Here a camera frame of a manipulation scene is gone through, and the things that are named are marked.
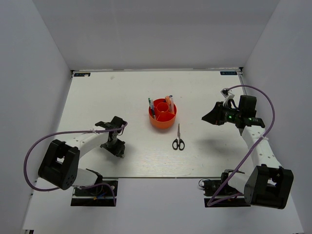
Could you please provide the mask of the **orange capped white highlighter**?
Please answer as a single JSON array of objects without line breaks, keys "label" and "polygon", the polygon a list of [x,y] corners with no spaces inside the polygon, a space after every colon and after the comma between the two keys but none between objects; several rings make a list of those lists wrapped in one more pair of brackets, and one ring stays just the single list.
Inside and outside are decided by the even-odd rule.
[{"label": "orange capped white highlighter", "polygon": [[171,113],[174,114],[175,110],[174,110],[174,103],[171,103]]}]

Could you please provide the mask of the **pink yellow highlighter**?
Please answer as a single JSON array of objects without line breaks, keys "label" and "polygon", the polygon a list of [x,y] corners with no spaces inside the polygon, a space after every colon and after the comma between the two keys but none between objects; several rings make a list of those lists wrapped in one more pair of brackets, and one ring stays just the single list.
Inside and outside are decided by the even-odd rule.
[{"label": "pink yellow highlighter", "polygon": [[169,112],[171,112],[171,100],[170,100],[170,97],[169,97],[169,96],[166,96],[166,97],[165,97],[165,102],[166,102],[167,105],[168,105]]}]

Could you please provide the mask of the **blue ballpoint pen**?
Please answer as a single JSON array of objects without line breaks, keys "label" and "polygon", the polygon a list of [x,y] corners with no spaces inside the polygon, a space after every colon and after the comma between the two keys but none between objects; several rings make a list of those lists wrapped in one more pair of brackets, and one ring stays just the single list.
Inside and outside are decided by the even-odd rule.
[{"label": "blue ballpoint pen", "polygon": [[149,105],[150,105],[150,108],[151,108],[153,119],[156,119],[155,109],[154,109],[154,102],[150,98],[148,98],[148,101],[149,101]]}]

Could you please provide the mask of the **blue capped pen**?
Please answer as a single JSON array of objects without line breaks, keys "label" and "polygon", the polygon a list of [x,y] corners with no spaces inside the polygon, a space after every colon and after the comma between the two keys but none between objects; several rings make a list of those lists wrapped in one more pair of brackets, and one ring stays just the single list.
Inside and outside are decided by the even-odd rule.
[{"label": "blue capped pen", "polygon": [[173,103],[173,102],[174,102],[173,96],[172,96],[172,95],[169,95],[169,101],[170,101],[170,103]]}]

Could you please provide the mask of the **green capped pen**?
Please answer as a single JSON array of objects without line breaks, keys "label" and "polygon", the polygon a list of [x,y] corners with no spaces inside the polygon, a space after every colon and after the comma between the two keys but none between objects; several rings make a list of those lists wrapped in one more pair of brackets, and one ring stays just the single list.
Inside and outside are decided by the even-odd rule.
[{"label": "green capped pen", "polygon": [[152,104],[152,101],[151,101],[150,98],[148,98],[148,102],[149,102],[149,106],[150,106],[150,109],[151,109],[151,113],[154,116],[154,108],[153,108],[153,104]]}]

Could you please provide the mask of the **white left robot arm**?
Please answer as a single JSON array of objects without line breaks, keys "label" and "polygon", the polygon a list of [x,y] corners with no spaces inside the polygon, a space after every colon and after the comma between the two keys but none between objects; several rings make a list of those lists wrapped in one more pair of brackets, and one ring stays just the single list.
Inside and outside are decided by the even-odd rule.
[{"label": "white left robot arm", "polygon": [[79,160],[94,148],[103,148],[116,157],[124,157],[125,142],[117,138],[123,133],[127,122],[113,117],[110,122],[100,121],[92,130],[68,141],[53,140],[39,167],[39,177],[56,187],[86,187],[94,195],[103,189],[101,174],[78,167]]}]

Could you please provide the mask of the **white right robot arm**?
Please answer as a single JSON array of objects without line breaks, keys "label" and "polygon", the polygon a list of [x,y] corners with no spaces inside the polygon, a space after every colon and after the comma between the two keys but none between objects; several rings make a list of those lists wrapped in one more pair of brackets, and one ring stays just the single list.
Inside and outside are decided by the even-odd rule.
[{"label": "white right robot arm", "polygon": [[217,102],[202,120],[218,126],[233,123],[249,149],[247,157],[252,160],[253,171],[247,174],[236,167],[223,172],[220,183],[210,186],[213,194],[207,206],[242,195],[248,205],[284,209],[294,176],[274,156],[265,124],[256,117],[256,97],[241,95],[238,105],[233,94],[224,97],[224,101]]}]

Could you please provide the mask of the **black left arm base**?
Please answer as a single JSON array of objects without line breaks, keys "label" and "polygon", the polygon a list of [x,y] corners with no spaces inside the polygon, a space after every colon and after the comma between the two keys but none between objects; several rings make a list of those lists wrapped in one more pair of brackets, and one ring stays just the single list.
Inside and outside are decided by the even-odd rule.
[{"label": "black left arm base", "polygon": [[74,188],[71,199],[72,207],[115,207],[117,202],[118,180],[103,180],[113,189],[113,193],[106,185],[97,186],[91,189]]}]

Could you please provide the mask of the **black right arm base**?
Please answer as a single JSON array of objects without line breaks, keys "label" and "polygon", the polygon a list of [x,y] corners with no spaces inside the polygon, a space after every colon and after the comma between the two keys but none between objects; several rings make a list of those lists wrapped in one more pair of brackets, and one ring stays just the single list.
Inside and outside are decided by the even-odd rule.
[{"label": "black right arm base", "polygon": [[[212,196],[217,191],[217,189],[221,186],[221,184],[228,178],[232,170],[225,170],[221,176],[217,179],[212,178],[202,178],[198,182],[199,189],[201,189],[204,193],[204,205],[206,208],[236,208],[236,207],[250,207],[249,204],[245,202],[244,195],[237,195],[239,191],[228,184],[226,184],[218,195],[212,199]],[[214,204],[212,206],[208,206],[208,202],[211,200],[215,202],[219,199],[224,199],[223,201]]]}]

